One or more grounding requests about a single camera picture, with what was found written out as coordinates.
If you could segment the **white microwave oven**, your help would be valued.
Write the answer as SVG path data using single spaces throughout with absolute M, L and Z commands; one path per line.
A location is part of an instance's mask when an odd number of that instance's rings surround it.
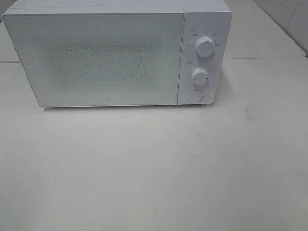
M 170 105 L 211 104 L 215 98 L 232 21 L 232 12 L 223 0 L 18 0 L 4 12 L 2 20 L 4 22 L 4 17 L 10 15 L 173 13 L 183 14 L 184 19 L 177 102 Z M 204 35 L 215 40 L 214 53 L 206 58 L 198 56 L 195 49 L 196 40 Z M 191 76 L 196 68 L 204 68 L 209 72 L 210 77 L 205 85 L 193 84 Z M 200 102 L 189 100 L 189 93 L 193 90 L 203 92 Z

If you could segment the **round door release button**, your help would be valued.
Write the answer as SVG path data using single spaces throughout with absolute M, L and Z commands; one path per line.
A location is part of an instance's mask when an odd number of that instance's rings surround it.
M 189 93 L 189 100 L 192 102 L 200 102 L 203 99 L 203 92 L 200 90 L 193 90 Z

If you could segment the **white microwave door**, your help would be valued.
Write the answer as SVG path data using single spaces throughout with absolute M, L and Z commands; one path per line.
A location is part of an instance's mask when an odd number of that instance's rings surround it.
M 4 22 L 43 107 L 177 102 L 184 15 L 15 15 Z

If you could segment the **white microwave knob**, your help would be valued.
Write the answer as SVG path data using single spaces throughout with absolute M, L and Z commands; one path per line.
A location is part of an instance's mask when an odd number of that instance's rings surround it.
M 214 53 L 215 40 L 209 36 L 204 35 L 198 38 L 195 42 L 195 49 L 198 56 L 206 58 Z
M 201 86 L 208 82 L 210 74 L 204 68 L 196 68 L 193 70 L 191 77 L 194 85 Z

